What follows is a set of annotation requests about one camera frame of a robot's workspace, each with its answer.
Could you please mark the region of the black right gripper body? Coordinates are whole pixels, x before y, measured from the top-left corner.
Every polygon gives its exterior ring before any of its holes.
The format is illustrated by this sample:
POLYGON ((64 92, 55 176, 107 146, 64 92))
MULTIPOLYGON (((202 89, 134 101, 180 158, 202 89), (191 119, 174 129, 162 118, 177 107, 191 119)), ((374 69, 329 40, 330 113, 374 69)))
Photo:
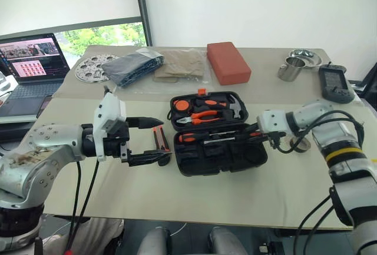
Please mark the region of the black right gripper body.
POLYGON ((269 136, 269 144, 272 148, 276 148, 280 144, 280 132, 279 131, 263 131, 259 128, 259 131, 256 133, 263 133, 269 136))

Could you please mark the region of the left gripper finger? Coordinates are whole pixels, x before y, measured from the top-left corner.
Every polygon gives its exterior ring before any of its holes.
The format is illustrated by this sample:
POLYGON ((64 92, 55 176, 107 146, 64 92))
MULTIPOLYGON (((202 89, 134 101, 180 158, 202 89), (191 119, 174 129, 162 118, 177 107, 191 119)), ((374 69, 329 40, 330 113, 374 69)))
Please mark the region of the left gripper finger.
POLYGON ((148 150, 142 154, 130 155, 128 164, 130 167, 157 163, 160 167, 170 162, 171 151, 165 150, 148 150))
POLYGON ((163 125, 164 122, 152 117, 127 117, 126 123, 129 128, 148 129, 163 125))

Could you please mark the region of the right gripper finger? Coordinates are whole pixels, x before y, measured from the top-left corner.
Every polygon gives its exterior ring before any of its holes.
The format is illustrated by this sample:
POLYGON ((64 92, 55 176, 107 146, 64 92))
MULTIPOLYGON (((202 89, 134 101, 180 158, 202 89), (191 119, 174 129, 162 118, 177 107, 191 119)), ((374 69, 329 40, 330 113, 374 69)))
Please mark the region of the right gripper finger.
POLYGON ((247 136, 246 142, 248 144, 258 144, 269 140, 269 136, 263 133, 250 133, 247 136))
POLYGON ((241 129, 239 129, 237 131, 238 134, 251 134, 251 133, 255 133, 255 132, 258 132, 259 131, 259 126, 257 123, 253 123, 253 124, 244 124, 244 127, 242 127, 241 129))

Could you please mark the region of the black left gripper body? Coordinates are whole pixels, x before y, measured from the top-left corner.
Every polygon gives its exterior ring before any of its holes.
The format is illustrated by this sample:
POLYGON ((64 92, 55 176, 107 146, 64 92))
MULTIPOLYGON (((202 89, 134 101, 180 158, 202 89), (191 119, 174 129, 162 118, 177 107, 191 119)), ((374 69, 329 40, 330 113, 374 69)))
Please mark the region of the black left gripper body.
POLYGON ((105 156, 119 158, 122 163, 131 160, 131 153, 128 148, 130 140, 129 126, 126 121, 116 121, 115 124, 107 130, 107 136, 103 138, 105 156))

